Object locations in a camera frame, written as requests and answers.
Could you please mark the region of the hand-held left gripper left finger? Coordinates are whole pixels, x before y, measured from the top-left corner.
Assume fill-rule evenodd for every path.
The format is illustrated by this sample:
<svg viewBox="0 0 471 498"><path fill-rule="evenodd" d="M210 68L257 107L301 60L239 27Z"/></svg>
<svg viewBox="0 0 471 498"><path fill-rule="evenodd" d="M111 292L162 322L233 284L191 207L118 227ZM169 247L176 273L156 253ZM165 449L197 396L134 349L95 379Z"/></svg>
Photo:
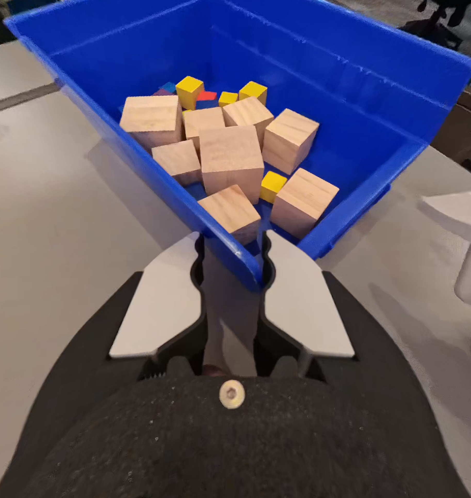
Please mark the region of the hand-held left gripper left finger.
<svg viewBox="0 0 471 498"><path fill-rule="evenodd" d="M109 350L112 359L156 357L201 323L204 239L198 232L157 255L143 270Z"/></svg>

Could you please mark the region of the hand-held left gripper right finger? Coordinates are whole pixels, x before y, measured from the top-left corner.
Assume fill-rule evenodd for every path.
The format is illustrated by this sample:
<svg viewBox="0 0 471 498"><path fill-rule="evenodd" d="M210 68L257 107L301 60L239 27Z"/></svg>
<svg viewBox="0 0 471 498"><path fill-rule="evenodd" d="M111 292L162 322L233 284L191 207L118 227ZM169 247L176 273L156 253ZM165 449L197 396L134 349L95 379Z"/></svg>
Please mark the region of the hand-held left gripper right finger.
<svg viewBox="0 0 471 498"><path fill-rule="evenodd" d="M353 345L320 266L274 230L264 232L263 242L263 320L299 353L353 358Z"/></svg>

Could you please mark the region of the pile of wooden cubes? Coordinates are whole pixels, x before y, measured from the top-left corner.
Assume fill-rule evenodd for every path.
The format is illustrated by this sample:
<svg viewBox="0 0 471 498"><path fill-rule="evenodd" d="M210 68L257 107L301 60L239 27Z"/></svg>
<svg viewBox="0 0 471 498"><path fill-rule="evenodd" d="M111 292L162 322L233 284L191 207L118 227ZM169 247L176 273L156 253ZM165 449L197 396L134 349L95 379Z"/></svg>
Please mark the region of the pile of wooden cubes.
<svg viewBox="0 0 471 498"><path fill-rule="evenodd" d="M177 183L200 183L201 208L243 246L257 240L260 200L273 205L271 223L301 240L339 193L301 168L319 123L288 108L274 116L255 82L218 103L204 89L188 76L176 93L128 96L119 125Z"/></svg>

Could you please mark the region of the blue plastic bin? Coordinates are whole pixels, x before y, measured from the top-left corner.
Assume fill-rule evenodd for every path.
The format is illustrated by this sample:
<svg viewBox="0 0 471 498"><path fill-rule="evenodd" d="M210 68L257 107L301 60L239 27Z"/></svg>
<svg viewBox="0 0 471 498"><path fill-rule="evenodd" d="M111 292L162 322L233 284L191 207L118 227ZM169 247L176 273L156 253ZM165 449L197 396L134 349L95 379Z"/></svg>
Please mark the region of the blue plastic bin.
<svg viewBox="0 0 471 498"><path fill-rule="evenodd" d="M316 260L431 143L471 77L471 58L326 1L66 1L4 23L113 151L252 291L259 260L119 126L128 96L196 77L255 81L270 111L320 126L301 166L339 192L311 232Z"/></svg>

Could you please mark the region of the black office chair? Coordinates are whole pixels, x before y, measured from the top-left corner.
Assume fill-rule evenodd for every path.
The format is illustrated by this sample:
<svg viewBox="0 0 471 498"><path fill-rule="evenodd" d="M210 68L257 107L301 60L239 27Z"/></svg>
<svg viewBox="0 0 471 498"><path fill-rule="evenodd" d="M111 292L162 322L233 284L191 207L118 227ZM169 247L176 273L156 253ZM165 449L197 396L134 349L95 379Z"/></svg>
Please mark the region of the black office chair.
<svg viewBox="0 0 471 498"><path fill-rule="evenodd" d="M462 40L454 35L448 28L457 27L465 16L466 10L471 5L471 1L432 1L438 5L430 18L423 20L413 20L398 27L401 31L413 34L419 38L431 41L441 46L455 48ZM446 10L453 9L447 25L440 24L441 19L447 17Z"/></svg>

